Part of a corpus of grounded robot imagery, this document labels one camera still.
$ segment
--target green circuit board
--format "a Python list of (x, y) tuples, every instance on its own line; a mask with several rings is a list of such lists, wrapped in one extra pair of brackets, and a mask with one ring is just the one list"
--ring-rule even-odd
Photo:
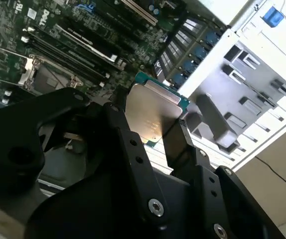
[[(117, 85), (129, 87), (138, 71), (151, 74), (152, 64), (186, 12), (185, 4), (180, 1), (150, 2), (153, 2), (154, 8), (158, 7), (158, 12), (150, 12), (157, 20), (155, 25), (121, 0), (0, 0), (0, 48), (6, 50), (0, 50), (0, 92), (7, 85), (18, 83), (25, 72), (24, 57), (31, 56), (50, 58), (52, 62), (56, 56), (57, 65), (63, 69), (70, 71), (72, 67), (76, 74), (80, 71), (83, 75), (79, 78), (83, 85), (76, 88), (89, 96), (108, 98)], [(71, 33), (80, 39), (93, 37), (100, 51), (111, 52), (111, 55), (116, 52), (123, 65), (93, 54), (79, 44), (78, 39), (71, 37)], [(95, 41), (87, 41), (97, 47)], [(97, 75), (87, 71), (87, 67), (91, 68), (93, 64), (96, 67), (94, 72), (103, 72), (100, 77), (109, 76), (108, 79), (102, 78), (105, 81), (103, 87), (98, 83)], [(51, 64), (44, 67), (55, 79), (58, 75), (65, 75)], [(33, 84), (25, 88), (34, 94), (48, 91), (38, 92)]]

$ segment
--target black memory slot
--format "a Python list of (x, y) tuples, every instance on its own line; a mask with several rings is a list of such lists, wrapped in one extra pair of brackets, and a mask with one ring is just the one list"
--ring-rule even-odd
[(91, 46), (93, 48), (109, 58), (113, 55), (119, 56), (120, 54), (120, 50), (116, 46), (69, 17), (63, 18), (58, 25), (85, 44), (89, 44), (91, 42)]
[(113, 14), (113, 16), (120, 19), (122, 24), (124, 22), (133, 30), (139, 29), (143, 32), (146, 32), (148, 30), (145, 24), (142, 24), (138, 20), (136, 20), (137, 15), (133, 14), (131, 11), (128, 11), (123, 4), (115, 5), (114, 0), (97, 1), (96, 7), (106, 9), (110, 14)]
[(76, 51), (76, 50), (72, 49), (71, 47), (69, 47), (66, 44), (64, 44), (63, 42), (53, 38), (52, 36), (48, 35), (47, 33), (43, 32), (41, 30), (37, 30), (33, 33), (30, 32), (29, 34), (33, 36), (34, 41), (38, 41), (38, 38), (40, 38), (40, 40), (42, 39), (42, 41), (46, 42), (46, 44), (49, 44), (49, 42), (51, 42), (51, 46), (54, 46), (56, 49), (58, 49), (61, 52), (64, 52), (65, 54), (67, 54), (71, 58), (76, 58), (79, 62), (86, 65), (87, 67), (92, 69), (97, 74), (99, 74), (103, 77), (110, 75), (110, 72), (105, 70), (99, 63), (95, 62), (93, 59), (89, 58), (88, 56), (86, 56), (84, 54), (81, 54), (80, 53), (81, 51)]
[(71, 59), (58, 54), (58, 52), (53, 49), (40, 44), (40, 42), (30, 42), (30, 46), (44, 55), (47, 59), (63, 66), (75, 75), (81, 76), (85, 80), (91, 81), (96, 85), (99, 85), (102, 81), (105, 82), (106, 79), (99, 75), (92, 75), (90, 72), (84, 71), (84, 66), (71, 61)]

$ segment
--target capacitor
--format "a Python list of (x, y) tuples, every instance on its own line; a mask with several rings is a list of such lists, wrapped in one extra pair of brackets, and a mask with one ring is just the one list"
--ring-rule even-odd
[(159, 15), (159, 10), (158, 10), (158, 8), (155, 8), (155, 9), (153, 10), (153, 13), (154, 13), (154, 15)]
[(153, 10), (154, 10), (154, 5), (153, 5), (153, 4), (149, 5), (149, 6), (148, 6), (148, 9), (149, 9), (150, 11), (153, 11)]
[(8, 96), (3, 96), (2, 103), (5, 104), (5, 105), (8, 105), (9, 104), (9, 97)]
[(4, 95), (5, 95), (5, 96), (11, 96), (11, 94), (12, 94), (12, 91), (5, 91), (5, 92), (4, 92)]

